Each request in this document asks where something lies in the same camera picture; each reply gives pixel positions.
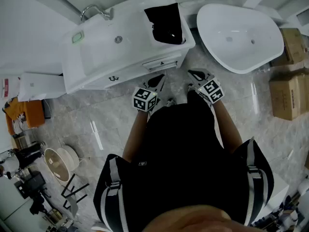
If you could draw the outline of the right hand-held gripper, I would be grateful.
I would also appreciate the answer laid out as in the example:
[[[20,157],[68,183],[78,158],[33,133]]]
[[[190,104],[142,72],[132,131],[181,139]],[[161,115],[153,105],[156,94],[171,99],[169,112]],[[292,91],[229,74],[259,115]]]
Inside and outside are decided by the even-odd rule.
[[[225,96],[218,79],[206,69],[194,68],[187,72],[199,92],[206,96],[211,103],[216,103]]]

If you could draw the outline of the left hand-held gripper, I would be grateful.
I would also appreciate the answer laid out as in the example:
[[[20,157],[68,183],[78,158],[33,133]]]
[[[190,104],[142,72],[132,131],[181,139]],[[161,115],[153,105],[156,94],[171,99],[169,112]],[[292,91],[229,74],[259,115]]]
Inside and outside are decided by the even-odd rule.
[[[160,74],[144,82],[145,88],[135,87],[132,94],[132,106],[138,111],[148,113],[148,119],[155,106],[160,102],[159,92],[162,91],[166,76]]]

